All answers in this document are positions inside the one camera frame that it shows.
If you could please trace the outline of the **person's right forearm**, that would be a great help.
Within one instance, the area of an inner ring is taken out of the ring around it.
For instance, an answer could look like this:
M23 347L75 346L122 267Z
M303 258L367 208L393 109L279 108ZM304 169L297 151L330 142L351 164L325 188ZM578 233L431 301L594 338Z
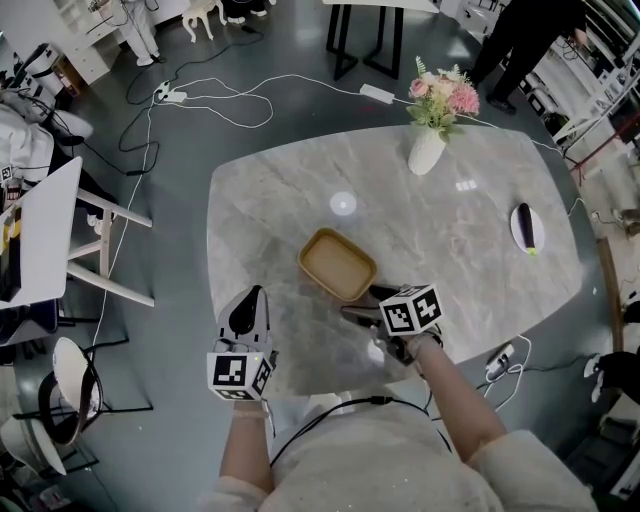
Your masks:
M451 361L432 334L410 341L453 446L465 463L507 431L493 407Z

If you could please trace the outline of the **white round plate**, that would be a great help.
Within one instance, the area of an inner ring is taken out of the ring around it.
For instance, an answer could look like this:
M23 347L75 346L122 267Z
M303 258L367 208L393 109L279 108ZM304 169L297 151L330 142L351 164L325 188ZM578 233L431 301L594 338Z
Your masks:
M537 214L535 210L529 208L530 217L531 217L531 234L533 238L533 245L529 246L527 241L525 240L525 232L522 227L521 213L520 211L525 206L524 203L520 204L511 212L510 217L510 229L511 234L516 243L517 247L524 253L530 255L536 255L541 252L545 247L546 242L546 233L544 229L544 225L540 216Z

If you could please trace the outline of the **white ribbed vase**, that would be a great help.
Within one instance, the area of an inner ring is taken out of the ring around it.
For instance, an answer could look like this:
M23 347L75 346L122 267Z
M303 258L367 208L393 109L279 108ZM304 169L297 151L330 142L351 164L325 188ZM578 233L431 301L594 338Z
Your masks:
M439 161L446 143L434 128L422 128L411 148L408 167L410 171L422 176L427 174Z

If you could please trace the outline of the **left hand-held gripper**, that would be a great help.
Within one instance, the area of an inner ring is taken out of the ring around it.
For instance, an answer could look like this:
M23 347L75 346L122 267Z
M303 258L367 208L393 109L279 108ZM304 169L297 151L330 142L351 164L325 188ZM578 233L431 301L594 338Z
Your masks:
M268 298L260 285L237 294L217 318L217 341L207 354L207 385L226 401L260 402L276 368Z

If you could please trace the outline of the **black box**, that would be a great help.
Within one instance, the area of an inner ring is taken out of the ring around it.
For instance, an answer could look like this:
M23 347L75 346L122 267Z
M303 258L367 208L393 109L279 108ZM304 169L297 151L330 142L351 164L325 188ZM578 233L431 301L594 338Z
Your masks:
M0 301L10 302L21 289L21 240L8 239L0 254Z

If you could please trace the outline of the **dark purple eggplant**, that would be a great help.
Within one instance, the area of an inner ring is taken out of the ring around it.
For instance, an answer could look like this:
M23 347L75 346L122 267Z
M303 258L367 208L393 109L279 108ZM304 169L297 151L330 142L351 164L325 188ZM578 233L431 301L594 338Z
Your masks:
M521 203L517 210L517 221L520 233L521 246L531 256L537 254L535 244L534 223L531 208L527 203Z

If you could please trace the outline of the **white table with black legs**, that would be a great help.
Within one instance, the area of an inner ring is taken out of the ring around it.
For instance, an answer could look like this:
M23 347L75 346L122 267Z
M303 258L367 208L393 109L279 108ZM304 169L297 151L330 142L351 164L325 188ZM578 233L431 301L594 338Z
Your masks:
M338 81L357 64L396 80L407 13L436 14L442 0L320 0L330 9L325 50Z

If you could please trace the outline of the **red metal stand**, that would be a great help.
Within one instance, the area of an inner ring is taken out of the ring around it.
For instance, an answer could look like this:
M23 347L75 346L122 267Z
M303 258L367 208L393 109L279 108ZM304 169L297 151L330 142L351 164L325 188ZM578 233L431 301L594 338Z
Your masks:
M570 173L581 187L601 173L635 163L639 150L640 120L625 121L618 127L605 120L568 150Z

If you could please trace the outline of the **white power strip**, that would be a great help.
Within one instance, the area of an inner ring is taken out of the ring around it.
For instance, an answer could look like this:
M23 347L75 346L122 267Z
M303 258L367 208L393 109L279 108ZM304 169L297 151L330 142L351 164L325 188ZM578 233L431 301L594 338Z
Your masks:
M366 83L361 86L359 93L386 105L392 105L395 99L393 93Z
M156 103L172 103L181 104L187 99L187 93L184 91L171 89L170 82L161 82L155 89L154 100Z
M515 354L514 346L506 343L500 347L486 364L485 380L493 383L502 378L511 366L511 359Z

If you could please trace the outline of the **grey marble table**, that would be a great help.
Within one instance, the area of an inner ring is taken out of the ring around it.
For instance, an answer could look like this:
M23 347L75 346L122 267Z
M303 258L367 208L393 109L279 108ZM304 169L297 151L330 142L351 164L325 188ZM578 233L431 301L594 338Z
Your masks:
M467 126L423 176L408 168L415 137L412 126L332 134L214 171L212 304L221 310L253 285L266 290L278 352L268 396L356 390L410 373L300 268L298 253L320 228L367 253L377 283L434 285L455 362L524 333L579 292L583 270L566 208L527 135ZM511 212L521 203L544 225L545 247L535 256L511 234Z

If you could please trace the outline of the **white plastic chair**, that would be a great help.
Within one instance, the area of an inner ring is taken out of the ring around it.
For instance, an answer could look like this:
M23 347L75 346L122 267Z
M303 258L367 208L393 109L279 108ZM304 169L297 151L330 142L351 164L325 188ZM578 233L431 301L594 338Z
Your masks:
M10 417L0 427L0 441L6 451L37 475L67 474L64 463L39 419Z

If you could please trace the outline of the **white shelf cabinet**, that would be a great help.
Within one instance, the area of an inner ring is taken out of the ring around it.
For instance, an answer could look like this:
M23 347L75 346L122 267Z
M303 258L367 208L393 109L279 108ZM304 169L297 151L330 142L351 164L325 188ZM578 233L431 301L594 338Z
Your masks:
M110 0L51 0L62 24L60 48L87 84L108 74L124 38Z

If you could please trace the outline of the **black chair with white seat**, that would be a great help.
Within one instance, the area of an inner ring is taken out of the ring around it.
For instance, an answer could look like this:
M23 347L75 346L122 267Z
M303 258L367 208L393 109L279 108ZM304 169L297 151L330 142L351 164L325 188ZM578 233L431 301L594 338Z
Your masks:
M38 389L38 408L18 413L17 420L40 421L51 440L70 446L102 415L152 411L152 404L137 408L113 408L105 401L101 378L94 363L104 348L125 345L127 338L82 348L67 337L57 340L52 356L53 370Z

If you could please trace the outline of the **white desk with white legs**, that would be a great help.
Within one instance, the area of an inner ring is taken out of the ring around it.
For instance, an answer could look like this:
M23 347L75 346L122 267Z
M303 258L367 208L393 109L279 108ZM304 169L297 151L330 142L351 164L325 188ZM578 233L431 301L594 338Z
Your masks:
M150 218L107 201L79 187L83 160L76 157L22 196L14 205L21 210L21 288L0 310L61 298L72 276L106 292L152 307L153 298L133 291L108 277L111 215L150 228ZM77 200L104 213L101 238L71 249L71 232Z

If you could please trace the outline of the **pink flower bouquet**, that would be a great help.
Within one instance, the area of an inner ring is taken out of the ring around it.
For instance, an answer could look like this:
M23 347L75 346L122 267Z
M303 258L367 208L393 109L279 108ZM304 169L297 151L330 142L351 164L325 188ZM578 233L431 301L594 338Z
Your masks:
M432 130L448 143L453 134L461 132L459 118L476 117L480 99L467 75L454 65L450 70L427 70L420 56L415 57L417 77L409 86L410 102L406 110L412 123Z

